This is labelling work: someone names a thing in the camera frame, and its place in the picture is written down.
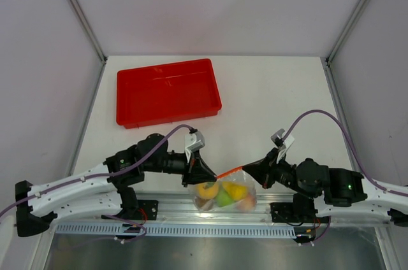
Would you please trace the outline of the green apple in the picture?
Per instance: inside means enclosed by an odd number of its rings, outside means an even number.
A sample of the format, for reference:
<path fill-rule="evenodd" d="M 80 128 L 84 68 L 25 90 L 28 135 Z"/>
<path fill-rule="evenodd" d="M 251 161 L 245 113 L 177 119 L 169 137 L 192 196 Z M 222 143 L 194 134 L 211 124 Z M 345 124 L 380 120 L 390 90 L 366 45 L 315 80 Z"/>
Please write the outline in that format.
<path fill-rule="evenodd" d="M 219 191 L 217 196 L 215 197 L 215 203 L 220 208 L 229 206 L 233 204 L 234 202 L 235 201 L 231 198 L 231 196 L 224 190 Z"/>

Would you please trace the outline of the clear zip top bag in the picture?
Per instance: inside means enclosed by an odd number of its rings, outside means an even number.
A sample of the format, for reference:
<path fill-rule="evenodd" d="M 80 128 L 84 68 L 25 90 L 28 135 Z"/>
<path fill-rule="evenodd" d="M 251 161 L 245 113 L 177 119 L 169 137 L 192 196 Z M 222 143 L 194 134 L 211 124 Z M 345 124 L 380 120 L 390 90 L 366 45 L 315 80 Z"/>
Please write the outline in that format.
<path fill-rule="evenodd" d="M 258 203 L 254 180 L 242 166 L 218 175 L 216 181 L 190 185 L 188 190 L 200 212 L 235 210 L 249 213 Z"/>

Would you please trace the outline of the yellow lemon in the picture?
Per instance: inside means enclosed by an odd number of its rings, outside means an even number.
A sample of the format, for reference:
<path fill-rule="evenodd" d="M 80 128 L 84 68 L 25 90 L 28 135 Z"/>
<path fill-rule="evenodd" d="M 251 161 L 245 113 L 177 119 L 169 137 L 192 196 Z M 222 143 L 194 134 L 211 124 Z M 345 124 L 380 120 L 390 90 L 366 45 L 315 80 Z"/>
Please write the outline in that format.
<path fill-rule="evenodd" d="M 246 186 L 229 181 L 222 182 L 222 187 L 234 201 L 246 198 L 249 193 Z"/>

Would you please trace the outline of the red plastic bin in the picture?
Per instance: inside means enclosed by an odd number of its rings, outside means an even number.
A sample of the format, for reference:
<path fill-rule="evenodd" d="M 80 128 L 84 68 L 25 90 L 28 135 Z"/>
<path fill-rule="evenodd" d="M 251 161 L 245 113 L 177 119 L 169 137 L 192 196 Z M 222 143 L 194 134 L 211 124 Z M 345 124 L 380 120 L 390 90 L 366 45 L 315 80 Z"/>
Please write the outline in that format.
<path fill-rule="evenodd" d="M 221 97 L 210 59 L 117 72 L 116 123 L 126 129 L 216 116 Z"/>

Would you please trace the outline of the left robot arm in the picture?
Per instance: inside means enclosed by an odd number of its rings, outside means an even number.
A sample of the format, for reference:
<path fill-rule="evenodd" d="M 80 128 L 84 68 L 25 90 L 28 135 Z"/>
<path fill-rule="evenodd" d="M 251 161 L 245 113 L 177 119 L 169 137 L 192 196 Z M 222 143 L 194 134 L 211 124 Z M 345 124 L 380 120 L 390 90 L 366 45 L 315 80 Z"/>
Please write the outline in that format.
<path fill-rule="evenodd" d="M 177 174 L 183 187 L 214 182 L 215 173 L 200 155 L 204 145 L 196 131 L 186 135 L 184 152 L 170 152 L 166 136 L 151 134 L 84 173 L 42 185 L 20 181 L 15 185 L 17 234 L 35 236 L 79 218 L 146 220 L 133 185 L 143 182 L 145 173 Z"/>

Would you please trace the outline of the brown kiwi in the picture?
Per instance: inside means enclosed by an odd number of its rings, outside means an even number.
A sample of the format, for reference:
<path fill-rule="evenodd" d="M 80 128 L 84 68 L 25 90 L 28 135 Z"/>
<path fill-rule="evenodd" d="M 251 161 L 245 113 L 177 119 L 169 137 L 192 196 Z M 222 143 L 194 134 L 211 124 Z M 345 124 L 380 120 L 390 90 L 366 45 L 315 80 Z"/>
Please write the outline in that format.
<path fill-rule="evenodd" d="M 210 211 L 214 207 L 213 199 L 202 199 L 200 197 L 194 198 L 194 204 L 200 211 Z"/>

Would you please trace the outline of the small pink peach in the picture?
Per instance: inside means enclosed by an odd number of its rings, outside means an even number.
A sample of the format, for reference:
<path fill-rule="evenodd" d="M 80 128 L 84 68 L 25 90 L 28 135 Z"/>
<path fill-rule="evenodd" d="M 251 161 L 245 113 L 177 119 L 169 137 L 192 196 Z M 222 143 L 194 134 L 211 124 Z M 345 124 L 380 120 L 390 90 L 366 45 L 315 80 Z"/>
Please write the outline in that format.
<path fill-rule="evenodd" d="M 242 199 L 238 204 L 237 204 L 237 209 L 241 212 L 251 212 L 255 209 L 257 205 L 257 200 L 256 198 L 248 194 L 244 199 Z"/>

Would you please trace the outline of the large orange peach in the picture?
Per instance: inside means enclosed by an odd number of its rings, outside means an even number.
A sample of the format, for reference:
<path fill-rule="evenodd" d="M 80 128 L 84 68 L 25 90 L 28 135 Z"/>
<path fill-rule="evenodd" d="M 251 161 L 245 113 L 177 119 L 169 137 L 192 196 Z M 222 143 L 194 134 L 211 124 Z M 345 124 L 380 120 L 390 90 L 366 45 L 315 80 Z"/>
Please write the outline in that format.
<path fill-rule="evenodd" d="M 219 192 L 219 184 L 216 182 L 200 183 L 196 186 L 198 196 L 205 200 L 213 199 Z"/>

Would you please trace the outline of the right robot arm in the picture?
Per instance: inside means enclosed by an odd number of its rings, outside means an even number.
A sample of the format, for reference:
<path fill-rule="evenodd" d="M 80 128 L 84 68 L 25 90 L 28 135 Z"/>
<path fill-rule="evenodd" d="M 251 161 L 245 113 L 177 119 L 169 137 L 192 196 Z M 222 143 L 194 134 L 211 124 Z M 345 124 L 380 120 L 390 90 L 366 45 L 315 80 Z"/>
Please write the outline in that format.
<path fill-rule="evenodd" d="M 298 165 L 278 157 L 273 148 L 264 159 L 243 166 L 264 189 L 279 183 L 294 191 L 291 202 L 273 202 L 273 222 L 299 225 L 320 219 L 391 222 L 407 227 L 407 188 L 372 184 L 361 173 L 330 168 L 307 158 Z"/>

